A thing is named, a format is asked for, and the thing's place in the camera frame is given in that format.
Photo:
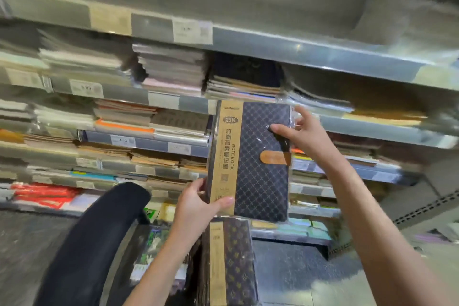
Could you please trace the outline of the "person's left hand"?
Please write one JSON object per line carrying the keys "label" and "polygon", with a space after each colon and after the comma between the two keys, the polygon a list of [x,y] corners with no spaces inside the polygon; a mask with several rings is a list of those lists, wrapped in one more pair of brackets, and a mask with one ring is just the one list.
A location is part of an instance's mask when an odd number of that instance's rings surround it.
{"label": "person's left hand", "polygon": [[171,234],[193,244],[215,216],[208,215],[208,204],[201,198],[206,178],[190,183],[179,196]]}

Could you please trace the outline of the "person's right hand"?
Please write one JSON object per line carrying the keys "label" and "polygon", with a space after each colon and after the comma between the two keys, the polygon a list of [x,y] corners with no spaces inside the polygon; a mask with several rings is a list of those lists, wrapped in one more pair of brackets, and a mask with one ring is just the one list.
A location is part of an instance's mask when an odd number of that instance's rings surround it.
{"label": "person's right hand", "polygon": [[344,159],[317,117],[300,105],[296,105],[294,110],[300,114],[294,126],[300,131],[300,140],[292,142],[295,147],[312,158],[323,170]]}

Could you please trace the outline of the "dark blue patterned notebook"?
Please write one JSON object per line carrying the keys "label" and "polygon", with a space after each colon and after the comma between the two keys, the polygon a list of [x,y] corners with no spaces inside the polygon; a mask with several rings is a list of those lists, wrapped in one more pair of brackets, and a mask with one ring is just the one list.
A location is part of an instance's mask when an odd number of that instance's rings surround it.
{"label": "dark blue patterned notebook", "polygon": [[233,197],[223,215],[286,222],[289,207],[290,142],[270,129],[291,127],[291,107],[222,100],[211,131],[205,200]]}

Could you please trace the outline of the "person's right forearm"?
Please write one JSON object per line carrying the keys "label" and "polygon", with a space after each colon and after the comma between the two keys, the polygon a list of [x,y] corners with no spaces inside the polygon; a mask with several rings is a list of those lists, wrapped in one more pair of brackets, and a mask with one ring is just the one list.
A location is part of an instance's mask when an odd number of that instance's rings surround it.
{"label": "person's right forearm", "polygon": [[353,237],[377,306],[457,306],[340,154],[320,163]]}

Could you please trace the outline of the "stack of clear wrapped notebooks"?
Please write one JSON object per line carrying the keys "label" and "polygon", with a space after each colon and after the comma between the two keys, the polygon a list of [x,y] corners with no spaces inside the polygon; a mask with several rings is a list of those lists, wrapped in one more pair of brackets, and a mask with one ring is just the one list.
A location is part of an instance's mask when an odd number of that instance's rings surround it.
{"label": "stack of clear wrapped notebooks", "polygon": [[302,104],[344,113],[354,106],[342,90],[342,77],[331,71],[292,64],[282,64],[285,95]]}

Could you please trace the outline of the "brown patterned notebook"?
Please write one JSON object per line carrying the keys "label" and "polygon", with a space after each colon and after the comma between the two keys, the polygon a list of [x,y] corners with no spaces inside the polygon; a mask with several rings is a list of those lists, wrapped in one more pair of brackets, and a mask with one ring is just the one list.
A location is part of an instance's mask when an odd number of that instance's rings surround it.
{"label": "brown patterned notebook", "polygon": [[196,306],[260,306],[249,222],[215,217],[201,239]]}

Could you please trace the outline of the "stack of dark covered notebooks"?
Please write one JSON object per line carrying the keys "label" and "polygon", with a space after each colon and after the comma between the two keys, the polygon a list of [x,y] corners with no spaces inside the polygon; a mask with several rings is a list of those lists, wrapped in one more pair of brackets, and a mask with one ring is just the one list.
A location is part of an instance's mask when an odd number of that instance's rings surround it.
{"label": "stack of dark covered notebooks", "polygon": [[271,60],[213,53],[205,84],[208,99],[275,103],[284,74]]}

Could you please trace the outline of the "white price label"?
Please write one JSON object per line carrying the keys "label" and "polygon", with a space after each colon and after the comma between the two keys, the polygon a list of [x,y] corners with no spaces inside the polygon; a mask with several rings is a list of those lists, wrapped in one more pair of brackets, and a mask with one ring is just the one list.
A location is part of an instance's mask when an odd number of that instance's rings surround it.
{"label": "white price label", "polygon": [[176,153],[191,156],[191,146],[187,144],[168,142],[167,143],[168,153]]}
{"label": "white price label", "polygon": [[111,145],[125,147],[125,148],[136,148],[135,137],[123,136],[123,135],[110,135]]}
{"label": "white price label", "polygon": [[73,95],[104,98],[103,86],[100,83],[69,79],[69,84]]}
{"label": "white price label", "polygon": [[172,17],[173,42],[179,44],[213,45],[213,23]]}

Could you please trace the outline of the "stack of pastel green notebooks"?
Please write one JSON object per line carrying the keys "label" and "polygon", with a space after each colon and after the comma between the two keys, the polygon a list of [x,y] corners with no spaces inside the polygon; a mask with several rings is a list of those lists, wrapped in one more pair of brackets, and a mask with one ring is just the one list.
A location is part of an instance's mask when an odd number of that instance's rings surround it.
{"label": "stack of pastel green notebooks", "polygon": [[254,239],[325,246],[333,241],[324,222],[310,219],[289,217],[286,222],[277,223],[250,220],[250,228]]}

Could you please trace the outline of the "stack of mixed colour notebooks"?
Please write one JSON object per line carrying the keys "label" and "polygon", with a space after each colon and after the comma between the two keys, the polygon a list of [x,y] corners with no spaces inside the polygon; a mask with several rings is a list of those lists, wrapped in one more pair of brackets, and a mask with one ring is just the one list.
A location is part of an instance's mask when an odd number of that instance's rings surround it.
{"label": "stack of mixed colour notebooks", "polygon": [[[378,201],[405,186],[400,165],[379,157],[376,150],[364,146],[347,146],[334,136],[337,149],[352,165]],[[338,210],[335,190],[322,167],[299,148],[292,149],[290,205],[310,209]]]}

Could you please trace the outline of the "green printed booklet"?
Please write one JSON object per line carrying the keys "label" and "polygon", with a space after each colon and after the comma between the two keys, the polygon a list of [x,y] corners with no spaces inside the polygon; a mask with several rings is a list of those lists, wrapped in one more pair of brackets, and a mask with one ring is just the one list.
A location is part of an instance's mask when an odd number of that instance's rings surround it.
{"label": "green printed booklet", "polygon": [[[146,270],[158,255],[158,252],[161,250],[164,243],[167,241],[170,233],[170,227],[175,216],[175,205],[165,205],[160,210],[145,209],[145,213],[151,220],[151,225],[146,242],[141,253],[135,260],[130,274],[129,279],[132,285],[139,283]],[[175,295],[176,293],[188,288],[187,277],[189,266],[190,253],[188,252],[175,274],[175,279],[169,292],[170,295]]]}

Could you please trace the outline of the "stack of kraft brown notebooks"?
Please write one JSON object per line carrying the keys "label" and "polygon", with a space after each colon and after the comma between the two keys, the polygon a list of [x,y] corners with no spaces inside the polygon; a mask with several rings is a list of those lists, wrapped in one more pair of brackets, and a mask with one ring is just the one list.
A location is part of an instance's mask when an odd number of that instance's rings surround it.
{"label": "stack of kraft brown notebooks", "polygon": [[77,146],[79,156],[95,158],[103,162],[161,166],[170,169],[186,168],[207,171],[207,160],[181,154],[112,146],[108,144],[81,142]]}

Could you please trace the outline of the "stack of tan printed notebooks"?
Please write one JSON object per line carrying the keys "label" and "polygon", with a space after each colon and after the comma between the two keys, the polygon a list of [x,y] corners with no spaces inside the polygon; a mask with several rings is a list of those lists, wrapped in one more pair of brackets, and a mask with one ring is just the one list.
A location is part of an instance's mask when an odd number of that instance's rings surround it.
{"label": "stack of tan printed notebooks", "polygon": [[154,136],[170,141],[183,140],[192,145],[207,146],[210,138],[211,116],[189,111],[161,109],[150,118],[148,127]]}

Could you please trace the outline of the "stack of brown yellow notebooks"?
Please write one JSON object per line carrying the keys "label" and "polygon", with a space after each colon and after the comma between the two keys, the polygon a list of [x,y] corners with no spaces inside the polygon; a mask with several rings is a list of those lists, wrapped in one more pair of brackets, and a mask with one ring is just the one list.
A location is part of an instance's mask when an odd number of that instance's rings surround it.
{"label": "stack of brown yellow notebooks", "polygon": [[413,127],[428,118],[425,105],[403,83],[349,76],[340,92],[353,108],[344,118],[382,125]]}

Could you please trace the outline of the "stack of grey pink notebooks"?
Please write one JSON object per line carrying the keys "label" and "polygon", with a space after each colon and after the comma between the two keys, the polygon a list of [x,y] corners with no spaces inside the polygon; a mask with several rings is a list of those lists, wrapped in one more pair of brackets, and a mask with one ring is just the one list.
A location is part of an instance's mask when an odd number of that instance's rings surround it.
{"label": "stack of grey pink notebooks", "polygon": [[133,82],[161,93],[200,97],[209,69],[209,55],[204,50],[177,45],[135,42],[139,69]]}

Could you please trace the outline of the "stack of orange brown notebooks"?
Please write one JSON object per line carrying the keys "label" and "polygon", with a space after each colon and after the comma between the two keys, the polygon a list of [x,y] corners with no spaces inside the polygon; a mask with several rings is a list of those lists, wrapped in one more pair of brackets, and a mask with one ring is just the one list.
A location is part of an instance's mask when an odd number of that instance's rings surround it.
{"label": "stack of orange brown notebooks", "polygon": [[164,109],[105,99],[96,99],[93,108],[97,118],[95,126],[98,128],[150,135],[155,131],[150,126],[152,118],[162,110]]}

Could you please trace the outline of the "perforated grey shelf upright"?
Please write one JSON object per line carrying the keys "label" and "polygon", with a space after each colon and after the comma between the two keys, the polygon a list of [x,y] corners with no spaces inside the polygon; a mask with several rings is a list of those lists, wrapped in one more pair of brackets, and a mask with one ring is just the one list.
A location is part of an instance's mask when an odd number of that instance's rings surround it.
{"label": "perforated grey shelf upright", "polygon": [[[433,202],[393,220],[395,226],[407,238],[433,229],[441,230],[449,223],[459,223],[459,188]],[[328,258],[353,254],[353,236],[344,219],[340,220],[336,240],[328,249]]]}

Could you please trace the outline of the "stack of red packets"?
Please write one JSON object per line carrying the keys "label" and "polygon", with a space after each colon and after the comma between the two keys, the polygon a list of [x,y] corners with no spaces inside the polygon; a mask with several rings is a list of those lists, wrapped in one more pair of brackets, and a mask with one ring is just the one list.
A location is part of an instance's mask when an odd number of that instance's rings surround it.
{"label": "stack of red packets", "polygon": [[14,191],[14,200],[32,202],[57,210],[82,193],[82,190],[76,187],[39,182],[14,182],[11,189]]}

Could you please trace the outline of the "stack of pale white notebooks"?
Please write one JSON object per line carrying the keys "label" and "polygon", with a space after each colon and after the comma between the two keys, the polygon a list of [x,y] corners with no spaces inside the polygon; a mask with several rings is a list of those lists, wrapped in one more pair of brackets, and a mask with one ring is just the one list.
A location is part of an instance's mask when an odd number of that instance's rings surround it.
{"label": "stack of pale white notebooks", "polygon": [[34,114],[38,123],[50,127],[93,130],[95,116],[91,108],[80,105],[36,105]]}

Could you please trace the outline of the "stack of white grey notebooks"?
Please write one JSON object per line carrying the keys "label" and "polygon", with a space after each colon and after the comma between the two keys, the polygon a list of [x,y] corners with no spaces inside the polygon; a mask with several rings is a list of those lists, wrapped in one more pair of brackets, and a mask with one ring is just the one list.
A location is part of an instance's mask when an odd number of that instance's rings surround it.
{"label": "stack of white grey notebooks", "polygon": [[130,80],[138,57],[129,38],[64,27],[38,28],[39,57],[50,69],[86,72]]}

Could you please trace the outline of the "beige shelf label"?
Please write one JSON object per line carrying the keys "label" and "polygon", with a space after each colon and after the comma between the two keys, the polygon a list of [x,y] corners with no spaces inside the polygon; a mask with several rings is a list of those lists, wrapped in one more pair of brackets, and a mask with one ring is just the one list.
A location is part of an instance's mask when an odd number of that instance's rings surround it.
{"label": "beige shelf label", "polygon": [[132,12],[125,7],[103,3],[89,5],[89,20],[92,30],[122,36],[132,36]]}

